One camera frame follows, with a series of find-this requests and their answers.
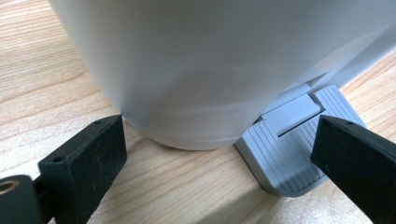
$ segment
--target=black clamp jaw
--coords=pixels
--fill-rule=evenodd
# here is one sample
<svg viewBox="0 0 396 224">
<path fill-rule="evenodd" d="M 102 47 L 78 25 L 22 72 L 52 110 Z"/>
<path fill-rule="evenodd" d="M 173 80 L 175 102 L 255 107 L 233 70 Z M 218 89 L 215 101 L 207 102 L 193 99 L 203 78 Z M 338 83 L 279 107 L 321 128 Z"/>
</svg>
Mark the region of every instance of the black clamp jaw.
<svg viewBox="0 0 396 224">
<path fill-rule="evenodd" d="M 86 223 L 127 160 L 121 115 L 99 119 L 38 163 L 0 180 L 1 223 Z"/>
<path fill-rule="evenodd" d="M 374 223 L 396 223 L 396 145 L 349 120 L 321 116 L 312 162 Z"/>
</svg>

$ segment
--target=light wood grain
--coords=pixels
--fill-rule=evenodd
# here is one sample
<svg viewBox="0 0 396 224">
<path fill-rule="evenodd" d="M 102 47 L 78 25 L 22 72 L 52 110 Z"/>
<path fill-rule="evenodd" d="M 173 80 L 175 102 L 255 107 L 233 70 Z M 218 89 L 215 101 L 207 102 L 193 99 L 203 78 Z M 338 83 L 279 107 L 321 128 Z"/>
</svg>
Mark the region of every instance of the light wood grain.
<svg viewBox="0 0 396 224">
<path fill-rule="evenodd" d="M 342 91 L 369 129 L 396 142 L 396 52 Z M 0 178 L 37 177 L 40 159 L 117 113 L 47 1 L 0 2 Z M 178 150 L 124 127 L 128 161 L 91 223 L 370 222 L 331 181 L 301 198 L 277 198 L 234 147 Z"/>
</svg>

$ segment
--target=gray plastic tab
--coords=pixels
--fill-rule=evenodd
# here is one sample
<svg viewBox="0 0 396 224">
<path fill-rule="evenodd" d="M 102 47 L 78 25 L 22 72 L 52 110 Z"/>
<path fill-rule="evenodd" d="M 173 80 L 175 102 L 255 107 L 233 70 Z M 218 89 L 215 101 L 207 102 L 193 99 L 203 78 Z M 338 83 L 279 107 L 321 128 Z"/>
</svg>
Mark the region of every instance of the gray plastic tab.
<svg viewBox="0 0 396 224">
<path fill-rule="evenodd" d="M 321 114 L 348 119 L 364 126 L 361 118 L 335 86 L 295 100 L 278 107 L 276 111 L 281 111 L 277 113 L 278 116 L 268 115 L 272 111 L 263 114 L 262 119 L 254 123 L 236 142 L 261 186 L 272 194 L 289 197 L 302 196 L 327 180 L 327 176 L 310 160 Z M 320 106 L 321 112 L 312 115 L 312 110 L 308 109 L 306 113 L 311 113 L 311 119 L 306 119 L 305 115 L 301 115 L 301 108 L 312 104 Z M 295 117 L 302 120 L 293 120 L 296 127 L 279 135 L 278 127 L 274 127 L 274 124 L 290 123 L 290 114 L 284 114 L 285 111 L 298 113 Z"/>
</svg>

